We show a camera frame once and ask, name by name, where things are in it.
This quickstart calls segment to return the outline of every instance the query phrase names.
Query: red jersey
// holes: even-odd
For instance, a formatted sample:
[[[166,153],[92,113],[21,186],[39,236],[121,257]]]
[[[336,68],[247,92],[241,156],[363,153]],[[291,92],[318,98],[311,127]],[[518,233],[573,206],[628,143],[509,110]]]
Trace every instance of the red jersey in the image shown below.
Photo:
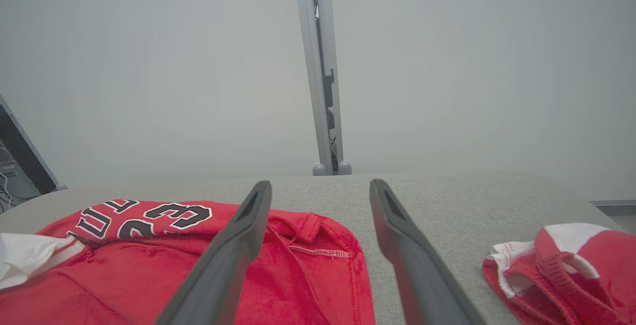
[[[86,246],[0,291],[0,323],[151,324],[237,208],[113,200],[56,221],[38,234],[73,235]],[[236,324],[374,323],[354,235],[327,217],[271,210],[261,253],[245,274]]]
[[[486,280],[526,325],[636,324],[636,237],[589,223],[496,244]]]

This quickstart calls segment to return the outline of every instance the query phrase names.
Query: white fabric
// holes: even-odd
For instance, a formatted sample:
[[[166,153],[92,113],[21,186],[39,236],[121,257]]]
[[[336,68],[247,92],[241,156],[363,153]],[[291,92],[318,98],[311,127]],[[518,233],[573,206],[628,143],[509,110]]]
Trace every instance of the white fabric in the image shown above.
[[[545,230],[554,240],[561,252],[574,253],[574,257],[563,263],[565,270],[570,274],[581,273],[586,278],[599,278],[596,269],[583,257],[576,254],[591,237],[600,232],[609,230],[602,226],[591,225],[589,223],[566,223],[563,225],[545,226]],[[523,291],[531,287],[534,283],[523,275],[512,275],[504,277],[504,272],[523,255],[534,253],[534,242],[506,242],[495,244],[490,250],[490,259],[497,263],[497,274],[499,276],[499,287],[507,298],[522,296]]]
[[[17,286],[84,249],[75,237],[0,233],[0,289]]]
[[[504,277],[504,271],[523,255],[534,253],[534,242],[506,242],[495,244],[490,249],[488,259],[497,262],[497,273],[499,275],[499,287],[507,296],[512,298],[520,295],[525,289],[531,287],[534,283],[523,275],[513,275]]]
[[[578,253],[591,237],[609,230],[609,228],[590,223],[566,223],[565,225],[546,226],[545,229],[561,252],[574,254]]]

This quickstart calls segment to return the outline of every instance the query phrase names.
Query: black lettering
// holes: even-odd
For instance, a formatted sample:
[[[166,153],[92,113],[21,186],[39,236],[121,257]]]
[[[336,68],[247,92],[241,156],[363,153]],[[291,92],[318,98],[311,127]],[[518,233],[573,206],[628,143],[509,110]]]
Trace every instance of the black lettering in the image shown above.
[[[194,215],[188,218],[182,218],[186,212],[192,212]],[[202,206],[186,206],[179,205],[179,203],[169,203],[146,211],[144,216],[150,219],[157,219],[161,216],[179,218],[177,221],[172,223],[171,226],[184,230],[185,228],[197,225],[198,223],[210,218],[212,216],[212,211],[209,208]]]
[[[130,200],[123,200],[123,205],[120,205],[119,203],[115,201],[104,202],[104,205],[112,207],[115,210],[115,213],[121,213],[129,209],[130,207],[134,205],[138,205],[138,204],[139,204],[139,201],[130,201]]]
[[[86,219],[82,217],[79,219],[77,227],[86,230],[86,232],[94,234],[95,237],[98,237],[99,239],[103,239],[106,231],[108,230],[108,226],[111,225],[111,219],[93,209],[85,209],[81,213],[84,214],[84,216],[91,217],[98,222],[104,223],[104,226],[102,226],[102,228],[96,228],[90,223],[87,223]]]
[[[151,237],[154,235],[153,224],[141,219],[129,219],[121,225],[117,236],[119,238],[133,238],[133,232],[141,234],[142,237]]]

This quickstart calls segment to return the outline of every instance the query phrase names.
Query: gray fabric surface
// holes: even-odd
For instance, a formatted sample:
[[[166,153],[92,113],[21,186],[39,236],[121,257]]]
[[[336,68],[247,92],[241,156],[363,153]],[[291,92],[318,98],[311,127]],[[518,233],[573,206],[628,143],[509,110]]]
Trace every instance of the gray fabric surface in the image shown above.
[[[312,211],[350,229],[366,256],[378,324],[403,324],[393,267],[380,253],[369,181],[386,180],[489,325],[518,324],[481,273],[493,244],[531,241],[545,225],[586,222],[622,230],[576,194],[515,171],[271,178],[272,209]],[[33,233],[113,198],[240,203],[258,180],[178,180],[46,194],[0,215],[0,232]]]

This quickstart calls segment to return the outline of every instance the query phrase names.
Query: white wall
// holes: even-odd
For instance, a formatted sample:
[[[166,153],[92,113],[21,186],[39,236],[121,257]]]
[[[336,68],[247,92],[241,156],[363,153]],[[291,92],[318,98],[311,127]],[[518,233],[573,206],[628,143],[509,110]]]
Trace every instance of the white wall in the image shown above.
[[[524,169],[636,198],[636,0],[333,0],[354,173]]]
[[[0,94],[69,187],[318,163],[296,0],[0,0]]]

